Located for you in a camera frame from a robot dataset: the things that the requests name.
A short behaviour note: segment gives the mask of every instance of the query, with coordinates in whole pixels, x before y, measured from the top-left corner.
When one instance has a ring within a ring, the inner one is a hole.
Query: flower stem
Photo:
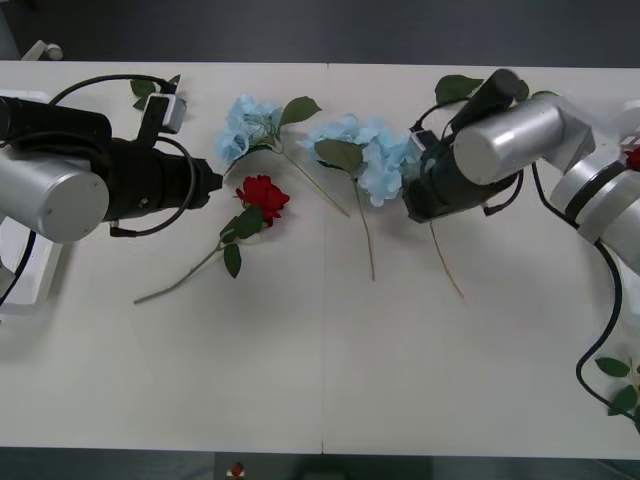
[[[458,288],[458,285],[456,284],[455,280],[453,279],[453,276],[451,275],[451,272],[449,271],[449,267],[447,267],[447,262],[444,261],[444,257],[442,256],[442,252],[440,251],[440,245],[438,245],[438,239],[436,238],[436,232],[433,229],[433,222],[429,222],[429,228],[431,229],[431,236],[433,237],[433,243],[436,244],[436,250],[438,251],[438,256],[440,257],[440,261],[442,262],[442,266],[444,267],[444,272],[447,274],[447,277],[449,277],[449,281],[451,282],[451,285],[453,285],[453,288],[456,289],[456,292],[458,292],[458,295],[460,295],[460,298],[462,300],[464,300],[464,295],[462,295],[462,292],[460,291],[460,289]]]
[[[373,247],[371,245],[371,234],[369,233],[369,226],[364,218],[364,210],[362,209],[362,200],[360,198],[360,192],[358,191],[358,184],[355,178],[353,181],[353,189],[356,192],[356,200],[358,201],[358,209],[360,210],[360,216],[362,217],[362,223],[364,224],[364,231],[367,233],[367,245],[369,246],[369,265],[371,265],[371,280],[376,281],[376,267],[373,262]]]
[[[141,303],[148,302],[149,300],[153,300],[154,298],[161,297],[166,293],[174,291],[176,288],[178,288],[180,285],[186,282],[191,275],[196,273],[200,267],[202,267],[205,263],[207,263],[211,257],[213,257],[216,253],[224,250],[223,248],[221,248],[221,245],[222,245],[222,240],[218,242],[218,245],[216,246],[216,248],[214,248],[211,252],[209,252],[209,254],[206,257],[204,257],[204,259],[198,265],[196,265],[191,270],[189,270],[189,273],[187,273],[184,277],[182,277],[176,283],[174,283],[170,287],[165,288],[164,290],[160,290],[159,292],[155,292],[145,297],[138,298],[137,300],[133,301],[133,304],[140,305]]]
[[[311,176],[307,172],[305,172],[304,169],[300,165],[298,165],[295,160],[293,160],[291,157],[289,157],[289,155],[287,155],[284,152],[284,150],[282,152],[280,152],[280,153],[282,153],[282,155],[284,155],[284,158],[289,160],[289,163],[291,163],[291,165],[293,165],[298,170],[300,170],[300,173],[302,173],[305,177],[307,177],[307,180],[309,180],[313,184],[314,187],[316,187],[325,197],[327,197],[327,200],[329,200],[333,204],[334,207],[336,207],[345,217],[349,217],[349,213],[344,208],[342,208],[338,204],[338,202],[336,202],[333,198],[331,198],[331,195],[329,195],[320,185],[318,185],[318,183],[313,178],[311,178]]]

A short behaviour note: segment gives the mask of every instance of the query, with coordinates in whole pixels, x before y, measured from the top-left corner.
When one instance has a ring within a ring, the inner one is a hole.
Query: white table
[[[17,62],[0,69],[3,88],[52,93],[98,74],[180,73],[189,118],[177,139],[212,165],[214,136],[242,93],[280,103],[315,98],[323,112],[296,132],[350,112],[381,115],[400,130],[433,103],[442,75],[492,71]],[[637,70],[517,72],[533,90],[557,91],[598,114],[640,96]],[[105,113],[116,135],[131,138],[140,117],[133,100],[126,83],[113,82],[65,105]],[[435,114],[431,124],[448,116]],[[249,173],[272,175],[292,201],[277,229],[243,249],[239,277],[213,261],[181,289],[134,307],[134,298],[212,248],[238,212],[233,188]],[[354,208],[346,180],[321,173]],[[556,177],[543,170],[548,185]],[[434,223],[464,301],[428,227],[409,221],[401,201],[367,215],[375,283],[359,217],[336,213],[269,155],[244,162],[204,209],[158,235],[111,239],[99,228],[70,249],[47,308],[0,327],[0,444],[640,458],[633,426],[607,417],[574,378],[609,315],[608,273],[597,252],[539,205],[529,175],[503,213]],[[633,335],[622,325],[606,348],[622,353],[622,337],[638,345]],[[613,388],[592,365],[587,379],[603,392]]]

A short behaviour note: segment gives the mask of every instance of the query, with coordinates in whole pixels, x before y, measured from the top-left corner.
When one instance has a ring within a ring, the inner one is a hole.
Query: green leaf
[[[636,388],[633,385],[627,385],[616,394],[611,403],[619,410],[625,412],[627,410],[631,410],[632,408],[635,408],[636,403],[638,403],[638,392],[636,392]],[[609,412],[607,414],[610,417],[619,415],[618,412],[612,409],[609,409]]]
[[[229,223],[225,225],[222,230],[220,230],[220,238],[224,243],[231,243],[236,239],[235,222],[237,219],[238,216],[236,215],[229,221]]]
[[[133,108],[135,108],[136,110],[140,110],[141,112],[144,111],[144,108],[147,106],[147,98],[149,97],[142,97],[139,98],[136,103],[133,104]]]
[[[445,75],[436,85],[436,102],[448,103],[462,100],[484,82],[481,78],[469,78],[464,75]]]
[[[520,84],[518,85],[518,91],[516,92],[515,100],[516,102],[524,102],[529,98],[529,85],[524,80],[520,80]]]
[[[341,140],[320,140],[315,144],[316,152],[324,161],[351,174],[355,174],[362,164],[364,147]]]
[[[610,377],[626,377],[629,374],[629,365],[610,357],[596,358],[598,368]]]
[[[284,107],[282,117],[280,117],[280,125],[278,125],[278,134],[280,134],[280,129],[283,126],[290,123],[304,122],[321,110],[322,109],[312,98],[294,98],[286,107]]]
[[[235,243],[224,247],[224,265],[233,278],[236,278],[240,273],[242,257],[240,256],[240,248]]]
[[[238,238],[245,239],[262,230],[262,208],[251,205],[240,214],[233,228]]]
[[[533,95],[531,95],[531,98],[544,97],[545,95],[551,95],[552,97],[559,96],[557,93],[550,92],[549,90],[540,90],[539,92],[536,92]]]
[[[337,165],[331,165],[330,163],[323,162],[322,160],[318,160],[318,163],[325,168],[334,168],[336,170],[340,170],[341,172],[346,172],[346,170],[342,167],[338,167]]]
[[[136,97],[148,97],[156,91],[156,84],[150,80],[131,80],[130,83]]]
[[[227,173],[229,173],[231,171],[231,169],[236,166],[236,163],[238,163],[244,157],[246,157],[247,155],[251,155],[254,152],[259,152],[260,150],[271,150],[271,147],[269,145],[254,145],[253,147],[249,147],[249,150],[247,150],[247,153],[245,153],[241,157],[236,158],[233,161],[233,163],[231,165],[229,165],[229,168],[227,168],[227,171],[224,172],[224,174],[226,175]]]

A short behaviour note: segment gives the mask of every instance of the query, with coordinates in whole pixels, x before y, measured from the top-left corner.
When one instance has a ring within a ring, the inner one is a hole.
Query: black cable
[[[184,201],[182,202],[182,205],[180,205],[180,207],[178,208],[176,213],[174,213],[169,219],[167,219],[166,221],[162,222],[161,224],[156,225],[153,228],[149,228],[148,230],[141,230],[139,232],[137,232],[135,230],[126,230],[124,228],[119,228],[119,227],[111,227],[110,232],[111,232],[111,235],[114,236],[114,237],[129,237],[129,238],[145,237],[147,235],[151,235],[151,234],[157,233],[160,230],[164,230],[169,225],[171,225],[173,222],[175,222],[178,218],[180,218],[180,216],[184,213],[184,211],[187,209],[187,207],[191,203],[191,200],[193,199],[193,196],[194,196],[195,191],[196,191],[196,164],[195,164],[195,160],[193,159],[193,157],[187,151],[186,148],[184,148],[180,143],[178,143],[177,141],[173,140],[172,138],[158,137],[158,141],[159,142],[165,142],[165,143],[168,143],[168,144],[173,145],[174,147],[176,147],[185,156],[187,162],[189,162],[189,172],[191,174],[191,181],[189,183],[189,191],[187,192],[187,196],[185,197]]]
[[[448,107],[449,105],[454,105],[456,103],[464,102],[464,101],[467,101],[469,99],[470,99],[470,97],[463,97],[463,98],[458,98],[456,100],[449,100],[447,102],[442,102],[442,103],[438,103],[438,104],[434,105],[429,110],[427,110],[422,115],[420,115],[420,118],[418,118],[418,120],[416,120],[416,123],[414,123],[413,127],[411,127],[409,130],[411,130],[412,132],[417,132],[418,130],[422,130],[422,122],[424,122],[424,119],[427,118],[429,115],[431,115],[436,110],[438,110],[440,108]]]
[[[511,196],[506,202],[501,203],[500,205],[495,205],[493,207],[482,208],[482,211],[487,217],[490,217],[491,215],[495,215],[496,213],[501,212],[502,210],[507,208],[509,205],[511,205],[513,202],[515,202],[516,198],[518,198],[518,195],[520,195],[520,192],[522,191],[522,184],[524,183],[524,170],[520,170],[518,172],[517,182],[518,183],[516,183],[515,190],[513,191],[513,193],[511,194]]]
[[[11,282],[11,285],[9,285],[9,288],[7,288],[7,290],[4,292],[4,295],[0,297],[0,306],[4,304],[4,301],[7,299],[7,297],[11,293],[11,290],[13,290],[13,287],[15,287],[16,283],[18,283],[18,280],[20,280],[20,277],[22,276],[22,272],[24,272],[24,269],[27,267],[27,263],[29,263],[29,258],[31,258],[31,252],[33,252],[33,245],[35,243],[36,243],[36,232],[29,230],[29,238],[27,239],[27,245],[24,248],[24,253],[22,254],[22,258],[20,259],[18,268],[16,268],[16,271],[14,273],[15,276],[13,277],[13,281]]]
[[[89,85],[95,85],[96,83],[108,82],[111,80],[147,80],[149,82],[157,83],[160,86],[160,90],[163,93],[175,93],[176,86],[167,80],[159,77],[153,77],[151,75],[137,75],[137,74],[115,74],[115,75],[102,75],[99,77],[89,78],[78,82],[75,85],[71,85],[69,88],[64,89],[58,95],[53,97],[49,102],[50,105],[57,105],[60,100],[65,98],[70,93],[80,90],[81,88],[88,87]]]
[[[531,170],[533,172],[533,181],[536,185],[536,190],[538,191],[538,196],[540,197],[540,201],[542,202],[542,204],[547,209],[549,209],[554,215],[556,215],[558,218],[564,220],[573,228],[578,228],[578,224],[576,222],[567,218],[562,212],[560,212],[558,209],[553,207],[553,205],[551,205],[547,200],[547,198],[545,197],[544,191],[542,190],[542,184],[540,183],[540,176],[538,175],[538,167],[536,166],[535,163],[531,164]],[[602,334],[600,335],[600,337],[598,337],[598,339],[594,342],[594,344],[591,345],[591,347],[589,347],[589,349],[580,358],[580,360],[578,360],[578,363],[576,363],[576,378],[578,379],[578,383],[582,386],[582,388],[584,388],[592,397],[594,397],[596,400],[599,400],[601,403],[606,405],[610,410],[618,413],[619,415],[623,415],[627,417],[628,419],[632,420],[635,423],[635,419],[633,415],[614,406],[609,400],[604,398],[602,395],[600,395],[598,392],[592,389],[589,385],[587,385],[587,382],[585,382],[584,377],[582,376],[582,370],[584,369],[584,365],[593,355],[595,355],[595,353],[600,349],[600,347],[604,345],[604,343],[607,341],[607,339],[611,335],[611,332],[613,332],[613,329],[618,323],[620,310],[622,309],[622,279],[620,278],[620,272],[618,271],[618,266],[616,265],[613,258],[611,258],[611,254],[605,248],[602,242],[600,242],[600,240],[597,240],[596,243],[593,244],[593,246],[596,247],[598,252],[600,252],[600,255],[602,255],[602,258],[604,258],[604,261],[607,264],[607,267],[609,267],[609,272],[611,272],[611,278],[613,279],[613,307],[611,308],[611,316],[609,317],[609,321],[607,322],[607,325],[605,326]]]

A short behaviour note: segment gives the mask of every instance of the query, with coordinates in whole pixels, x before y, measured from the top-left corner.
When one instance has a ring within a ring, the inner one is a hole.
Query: red rose
[[[627,154],[627,168],[640,172],[640,148],[625,153]]]
[[[257,205],[262,208],[262,219],[269,226],[273,225],[274,218],[280,218],[278,211],[282,210],[284,204],[291,198],[272,184],[271,177],[267,175],[258,175],[258,178],[247,177],[242,187],[244,192],[236,188],[236,194],[242,200],[242,206]]]

